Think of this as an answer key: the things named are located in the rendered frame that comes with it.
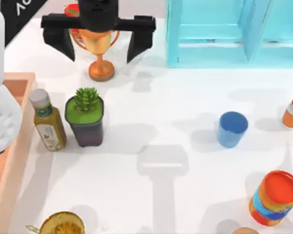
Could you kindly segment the salmon shallow box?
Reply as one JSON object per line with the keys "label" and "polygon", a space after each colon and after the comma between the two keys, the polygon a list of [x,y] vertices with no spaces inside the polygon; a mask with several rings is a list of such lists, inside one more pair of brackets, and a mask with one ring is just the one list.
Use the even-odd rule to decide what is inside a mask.
{"label": "salmon shallow box", "polygon": [[0,81],[0,234],[8,234],[33,134],[29,94],[35,74],[7,72]]}

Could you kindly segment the gold trophy with bronze base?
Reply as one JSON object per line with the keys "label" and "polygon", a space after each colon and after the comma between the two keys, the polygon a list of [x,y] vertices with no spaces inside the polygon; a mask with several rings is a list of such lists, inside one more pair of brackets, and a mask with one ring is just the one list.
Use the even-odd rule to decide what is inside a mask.
{"label": "gold trophy with bronze base", "polygon": [[115,67],[112,62],[104,60],[103,55],[117,41],[120,32],[116,32],[115,38],[112,38],[113,31],[95,33],[85,29],[71,29],[70,33],[79,47],[96,56],[96,61],[88,69],[90,78],[97,82],[110,80],[114,76]]}

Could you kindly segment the brown round object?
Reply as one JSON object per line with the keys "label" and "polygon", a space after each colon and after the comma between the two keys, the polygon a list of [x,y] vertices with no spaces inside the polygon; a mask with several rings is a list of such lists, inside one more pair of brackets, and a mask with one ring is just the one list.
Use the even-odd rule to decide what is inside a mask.
{"label": "brown round object", "polygon": [[234,230],[231,234],[259,234],[256,230],[248,227],[240,227]]}

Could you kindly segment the orange can with blue label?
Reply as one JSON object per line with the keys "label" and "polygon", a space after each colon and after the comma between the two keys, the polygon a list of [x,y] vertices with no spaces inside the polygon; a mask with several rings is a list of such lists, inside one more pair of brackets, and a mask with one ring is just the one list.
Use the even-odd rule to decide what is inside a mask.
{"label": "orange can with blue label", "polygon": [[253,219],[264,226],[280,223],[293,208],[293,175],[283,170],[267,173],[249,202]]}

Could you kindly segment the olive green bottle grey cap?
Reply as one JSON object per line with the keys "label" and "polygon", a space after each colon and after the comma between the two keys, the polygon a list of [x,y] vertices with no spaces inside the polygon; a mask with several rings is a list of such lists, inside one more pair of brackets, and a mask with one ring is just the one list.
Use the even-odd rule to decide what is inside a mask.
{"label": "olive green bottle grey cap", "polygon": [[51,104],[49,94],[44,89],[35,89],[29,95],[34,108],[34,124],[45,147],[50,151],[60,151],[66,146],[66,133],[58,108]]}

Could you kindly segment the green plant in dark pot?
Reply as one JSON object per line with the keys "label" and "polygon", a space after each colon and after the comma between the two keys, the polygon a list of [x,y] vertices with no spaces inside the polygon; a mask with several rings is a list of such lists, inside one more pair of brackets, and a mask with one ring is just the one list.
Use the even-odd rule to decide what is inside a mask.
{"label": "green plant in dark pot", "polygon": [[99,146],[103,142],[104,101],[94,87],[76,90],[65,104],[64,117],[79,146]]}

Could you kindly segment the blue cup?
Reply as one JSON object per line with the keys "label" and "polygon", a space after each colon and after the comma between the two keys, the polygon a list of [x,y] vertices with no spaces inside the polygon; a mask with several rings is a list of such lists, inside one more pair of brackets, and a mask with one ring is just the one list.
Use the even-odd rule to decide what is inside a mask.
{"label": "blue cup", "polygon": [[217,140],[225,148],[234,148],[248,129],[246,117],[235,111],[225,112],[220,116]]}

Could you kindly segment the light blue rack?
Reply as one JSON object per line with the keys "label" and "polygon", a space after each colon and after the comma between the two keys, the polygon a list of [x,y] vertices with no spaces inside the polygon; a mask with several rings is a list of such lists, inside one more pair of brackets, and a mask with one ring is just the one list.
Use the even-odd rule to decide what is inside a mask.
{"label": "light blue rack", "polygon": [[167,0],[166,63],[293,68],[293,0]]}

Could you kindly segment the red and green can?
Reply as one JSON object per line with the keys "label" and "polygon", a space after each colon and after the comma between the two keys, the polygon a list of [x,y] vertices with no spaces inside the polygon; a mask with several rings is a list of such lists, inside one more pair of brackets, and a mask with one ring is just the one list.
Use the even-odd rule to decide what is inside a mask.
{"label": "red and green can", "polygon": [[[78,3],[70,3],[64,6],[64,13],[70,17],[79,16],[79,5]],[[70,29],[70,33],[73,36],[79,36],[79,29]]]}

